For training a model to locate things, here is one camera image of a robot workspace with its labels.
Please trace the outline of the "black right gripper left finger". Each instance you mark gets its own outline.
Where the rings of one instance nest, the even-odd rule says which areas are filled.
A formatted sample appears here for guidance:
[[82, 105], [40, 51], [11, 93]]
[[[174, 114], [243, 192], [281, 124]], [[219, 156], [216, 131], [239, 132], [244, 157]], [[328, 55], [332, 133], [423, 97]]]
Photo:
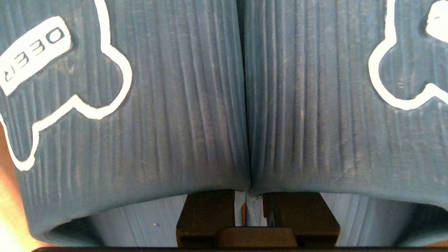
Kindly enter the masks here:
[[234, 191], [189, 194], [176, 225], [178, 246], [216, 246], [219, 231], [235, 227]]

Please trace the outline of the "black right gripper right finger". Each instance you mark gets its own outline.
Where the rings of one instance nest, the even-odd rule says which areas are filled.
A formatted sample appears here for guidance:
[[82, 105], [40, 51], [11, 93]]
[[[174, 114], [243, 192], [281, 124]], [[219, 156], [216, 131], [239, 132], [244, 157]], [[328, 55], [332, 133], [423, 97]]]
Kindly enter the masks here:
[[270, 228], [290, 229], [298, 246], [335, 246], [341, 228], [317, 192], [273, 192], [262, 195]]

